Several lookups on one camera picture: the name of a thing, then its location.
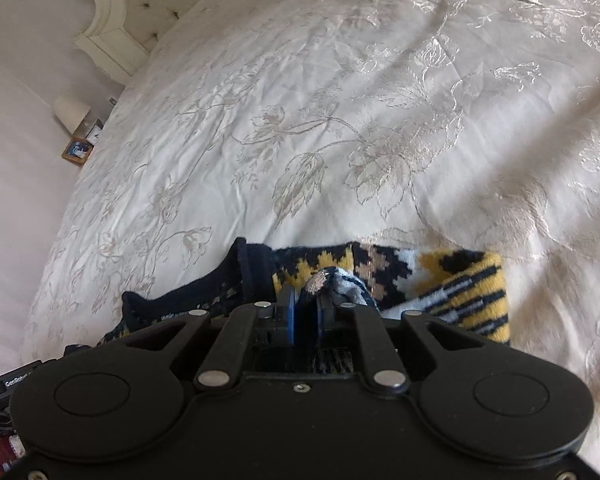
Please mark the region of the navy yellow patterned knit sweater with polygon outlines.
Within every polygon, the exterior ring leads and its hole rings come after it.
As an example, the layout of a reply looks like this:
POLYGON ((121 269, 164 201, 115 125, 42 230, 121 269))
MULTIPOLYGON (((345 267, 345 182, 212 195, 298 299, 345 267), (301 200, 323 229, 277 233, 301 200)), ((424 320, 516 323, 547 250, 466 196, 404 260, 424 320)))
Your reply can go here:
POLYGON ((111 342, 190 310, 215 318, 242 304, 274 301, 289 286, 299 307, 325 297, 369 306, 397 320, 422 312, 500 344, 510 341, 503 263, 495 252, 432 252, 349 242, 274 249, 234 240, 213 271, 156 298, 122 295, 122 317, 111 342))

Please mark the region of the cream embroidered bedspread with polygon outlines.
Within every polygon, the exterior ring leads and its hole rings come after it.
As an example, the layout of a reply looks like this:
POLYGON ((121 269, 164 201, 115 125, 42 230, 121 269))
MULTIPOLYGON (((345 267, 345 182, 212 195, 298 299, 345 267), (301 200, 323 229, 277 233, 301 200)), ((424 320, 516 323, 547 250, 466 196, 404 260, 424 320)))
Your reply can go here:
POLYGON ((600 471, 600 0, 202 0, 80 172, 23 359, 238 237, 500 255, 509 342, 588 384, 600 471))

